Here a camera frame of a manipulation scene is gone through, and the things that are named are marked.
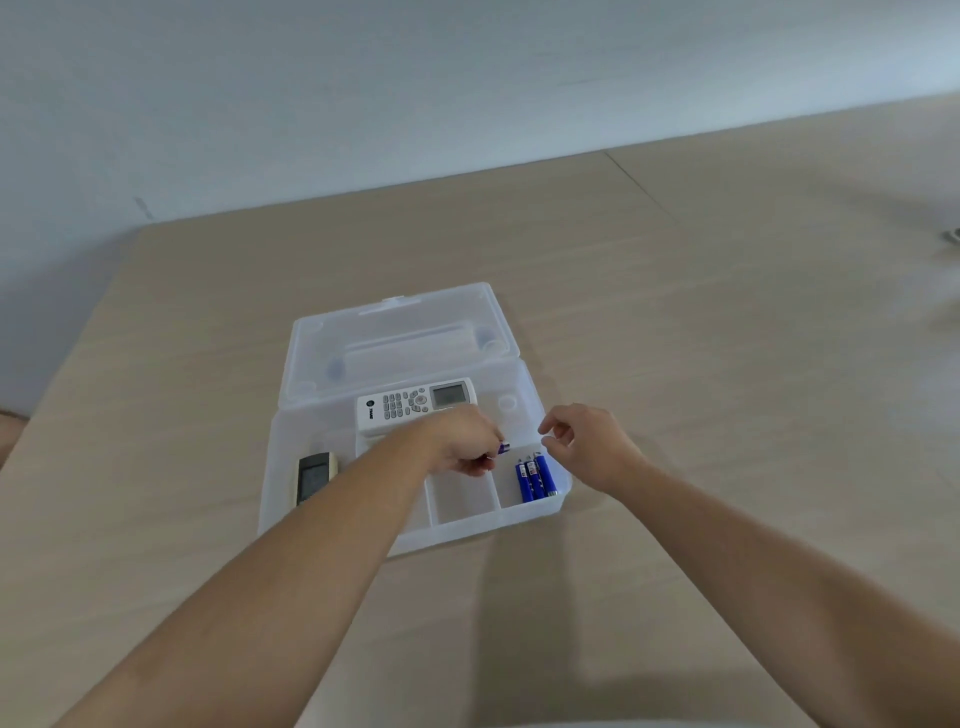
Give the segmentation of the beige remote control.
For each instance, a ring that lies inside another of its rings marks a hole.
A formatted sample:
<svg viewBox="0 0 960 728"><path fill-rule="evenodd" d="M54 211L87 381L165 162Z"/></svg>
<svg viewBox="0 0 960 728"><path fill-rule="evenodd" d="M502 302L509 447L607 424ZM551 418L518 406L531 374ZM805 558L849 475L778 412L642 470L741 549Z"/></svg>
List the beige remote control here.
<svg viewBox="0 0 960 728"><path fill-rule="evenodd" d="M334 452L323 451L298 459L294 475L294 506L300 506L322 491L339 472Z"/></svg>

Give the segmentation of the person's right forearm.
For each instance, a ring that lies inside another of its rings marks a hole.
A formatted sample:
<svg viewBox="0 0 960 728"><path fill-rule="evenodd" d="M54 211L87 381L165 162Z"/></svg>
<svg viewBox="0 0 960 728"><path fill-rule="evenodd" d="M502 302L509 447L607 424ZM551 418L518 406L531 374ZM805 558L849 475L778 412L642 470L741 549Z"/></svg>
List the person's right forearm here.
<svg viewBox="0 0 960 728"><path fill-rule="evenodd" d="M946 627L642 456L606 489L819 728L960 728L960 637Z"/></svg>

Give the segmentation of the person's left hand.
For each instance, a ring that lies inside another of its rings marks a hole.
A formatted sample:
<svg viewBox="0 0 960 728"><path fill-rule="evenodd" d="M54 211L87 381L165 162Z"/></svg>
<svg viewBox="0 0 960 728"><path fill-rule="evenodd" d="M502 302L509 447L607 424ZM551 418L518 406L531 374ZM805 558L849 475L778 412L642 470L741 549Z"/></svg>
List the person's left hand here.
<svg viewBox="0 0 960 728"><path fill-rule="evenodd" d="M426 475L455 472L479 478L496 467L498 457L477 454L474 428L478 422L495 424L478 406L463 404L430 414L412 424L412 447Z"/></svg>

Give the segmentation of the clear plastic storage box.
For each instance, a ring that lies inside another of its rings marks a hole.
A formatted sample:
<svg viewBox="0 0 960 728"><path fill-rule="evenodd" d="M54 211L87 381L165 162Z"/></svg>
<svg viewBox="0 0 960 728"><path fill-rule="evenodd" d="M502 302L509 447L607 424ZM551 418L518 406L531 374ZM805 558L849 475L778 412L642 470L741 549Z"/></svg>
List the clear plastic storage box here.
<svg viewBox="0 0 960 728"><path fill-rule="evenodd" d="M295 508L300 458L334 453L343 469L383 436L356 429L361 395L462 378L509 442L481 477L429 476L390 556L418 552L558 513L571 476L542 447L546 415L534 379L486 282L388 298L294 322L270 427L257 534ZM543 453L558 494L523 503L518 462Z"/></svg>

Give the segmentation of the person's left forearm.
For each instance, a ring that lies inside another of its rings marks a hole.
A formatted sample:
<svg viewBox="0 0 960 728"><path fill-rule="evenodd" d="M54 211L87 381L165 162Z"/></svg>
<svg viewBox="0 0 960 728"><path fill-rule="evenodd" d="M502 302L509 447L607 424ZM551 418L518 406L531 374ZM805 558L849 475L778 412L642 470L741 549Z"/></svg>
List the person's left forearm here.
<svg viewBox="0 0 960 728"><path fill-rule="evenodd" d="M441 460L393 432L211 576L53 728L293 728Z"/></svg>

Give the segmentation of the person's right hand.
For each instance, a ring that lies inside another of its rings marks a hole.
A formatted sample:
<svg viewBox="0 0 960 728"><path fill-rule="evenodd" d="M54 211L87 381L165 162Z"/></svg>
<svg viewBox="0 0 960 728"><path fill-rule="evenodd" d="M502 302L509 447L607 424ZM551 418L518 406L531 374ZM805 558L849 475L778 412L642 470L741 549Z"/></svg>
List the person's right hand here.
<svg viewBox="0 0 960 728"><path fill-rule="evenodd" d="M571 475L596 491L620 499L650 469L640 448L614 415L583 403L559 404L537 428L542 438L569 438L577 455Z"/></svg>

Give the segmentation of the white remote control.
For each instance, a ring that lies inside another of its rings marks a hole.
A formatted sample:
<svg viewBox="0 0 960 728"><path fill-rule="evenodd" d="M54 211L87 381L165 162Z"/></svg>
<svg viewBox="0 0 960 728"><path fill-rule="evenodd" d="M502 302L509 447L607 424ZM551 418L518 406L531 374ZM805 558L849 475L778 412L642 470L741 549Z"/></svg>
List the white remote control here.
<svg viewBox="0 0 960 728"><path fill-rule="evenodd" d="M356 400L356 430L361 437L377 438L436 411L477 404L468 377L361 394Z"/></svg>

